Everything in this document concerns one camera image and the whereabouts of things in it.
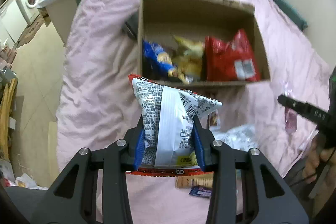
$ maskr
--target pink blanket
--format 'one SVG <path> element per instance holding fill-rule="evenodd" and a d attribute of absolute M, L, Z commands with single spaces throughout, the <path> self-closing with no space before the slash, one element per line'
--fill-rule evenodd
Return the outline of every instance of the pink blanket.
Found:
<path fill-rule="evenodd" d="M 222 129 L 254 123 L 261 151 L 282 176 L 310 141 L 314 124 L 298 117 L 284 130 L 277 103 L 285 82 L 297 99 L 328 109 L 329 67 L 272 0 L 240 0 L 255 6 L 271 82 L 218 92 Z M 122 138 L 140 117 L 127 75 L 136 73 L 137 43 L 121 27 L 139 0 L 82 0 L 68 38 L 58 118 L 60 170 L 81 148 L 97 150 Z M 127 175 L 134 223 L 204 223 L 209 202 L 175 189 L 174 178 Z"/>

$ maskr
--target red snack bag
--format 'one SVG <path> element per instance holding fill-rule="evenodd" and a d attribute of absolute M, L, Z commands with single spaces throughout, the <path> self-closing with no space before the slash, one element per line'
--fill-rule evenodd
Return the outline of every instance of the red snack bag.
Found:
<path fill-rule="evenodd" d="M 244 29 L 229 42 L 206 37 L 207 81 L 260 80 L 260 72 Z"/>

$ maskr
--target blue snack bag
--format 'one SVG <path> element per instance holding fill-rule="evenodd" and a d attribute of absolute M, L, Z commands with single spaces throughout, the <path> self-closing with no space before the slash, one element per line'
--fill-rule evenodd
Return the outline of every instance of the blue snack bag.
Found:
<path fill-rule="evenodd" d="M 159 44 L 144 40 L 142 45 L 144 57 L 150 61 L 153 70 L 157 70 L 159 75 L 180 79 L 184 84 L 191 83 L 191 80 L 172 64 L 169 54 Z"/>
<path fill-rule="evenodd" d="M 191 188 L 189 195 L 198 196 L 201 198 L 211 198 L 211 189 L 203 186 L 194 186 Z"/>

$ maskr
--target washing machine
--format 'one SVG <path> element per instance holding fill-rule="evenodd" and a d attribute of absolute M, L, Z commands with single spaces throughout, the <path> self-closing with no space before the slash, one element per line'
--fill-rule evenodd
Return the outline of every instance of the washing machine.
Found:
<path fill-rule="evenodd" d="M 36 8 L 39 0 L 16 0 L 16 2 L 28 25 L 31 25 L 39 15 L 39 12 Z"/>

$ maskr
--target triangular cutout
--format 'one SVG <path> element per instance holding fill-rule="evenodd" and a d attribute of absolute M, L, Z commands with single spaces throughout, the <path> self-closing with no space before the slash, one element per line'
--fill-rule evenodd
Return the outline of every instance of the triangular cutout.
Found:
<path fill-rule="evenodd" d="M 72 198 L 75 190 L 76 178 L 79 170 L 79 165 L 76 164 L 72 167 L 70 172 L 58 186 L 54 194 L 62 198 Z"/>
<path fill-rule="evenodd" d="M 282 196 L 285 194 L 279 183 L 270 173 L 265 165 L 260 166 L 262 179 L 264 181 L 264 187 L 267 198 L 275 198 L 276 196 Z"/>

